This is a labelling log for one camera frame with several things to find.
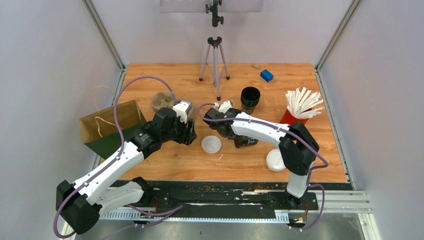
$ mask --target debris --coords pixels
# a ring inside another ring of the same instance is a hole
[[[261,69],[261,65],[259,64],[259,63],[253,63],[252,64],[252,68],[255,68],[255,69]]]

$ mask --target red cup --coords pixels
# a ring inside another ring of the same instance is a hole
[[[306,122],[309,120],[309,118],[305,118],[305,119],[297,119],[295,118],[290,112],[289,110],[287,110],[287,108],[285,109],[284,115],[282,116],[281,120],[279,121],[280,124],[288,124],[288,125],[292,125],[294,124],[296,121],[301,122],[303,124],[306,124]]]

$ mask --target green paper bag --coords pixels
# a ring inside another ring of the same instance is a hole
[[[146,119],[135,100],[120,103],[116,114],[125,140]],[[110,106],[79,119],[79,135],[82,142],[103,159],[110,157],[121,146],[121,138],[115,126],[114,107]]]

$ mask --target white wall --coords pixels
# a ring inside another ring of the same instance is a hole
[[[424,2],[364,0],[324,67],[350,172],[384,240],[422,239]]]
[[[351,1],[265,0],[262,12],[220,13],[226,60],[316,64]],[[126,64],[203,61],[211,13],[160,13],[160,0],[93,2]]]
[[[80,0],[0,0],[0,36],[0,239],[57,239],[56,186],[93,166],[78,120],[118,68]]]

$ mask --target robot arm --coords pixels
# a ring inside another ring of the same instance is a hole
[[[218,122],[204,120],[211,129],[217,130],[224,138],[234,140],[240,136],[247,136],[278,148],[285,167],[290,171],[287,184],[287,193],[289,193],[287,200],[294,208],[303,203],[303,197],[308,188],[309,169],[313,165],[316,156],[301,142],[295,143],[294,137],[281,131],[286,130],[300,136],[318,151],[320,147],[302,123],[295,122],[292,125],[288,125],[258,119],[234,109],[233,104],[229,100],[223,102],[219,106],[219,110],[209,109],[204,117],[211,120],[238,119]],[[268,125],[252,122],[252,120],[259,120]]]
[[[188,119],[188,112],[193,106],[186,101],[170,108],[157,111],[153,120],[137,129],[125,142],[120,157],[119,150],[106,159],[101,165],[72,184],[64,180],[56,188],[56,210],[64,199],[77,187],[84,185],[65,205],[60,215],[68,222],[77,234],[91,229],[99,217],[122,206],[141,202],[148,204],[152,199],[153,187],[141,177],[134,178],[124,186],[107,189],[122,174],[141,163],[153,152],[161,149],[163,143],[174,141],[190,145],[197,137],[194,131],[194,120]],[[88,183],[88,179],[105,166],[105,171]]]

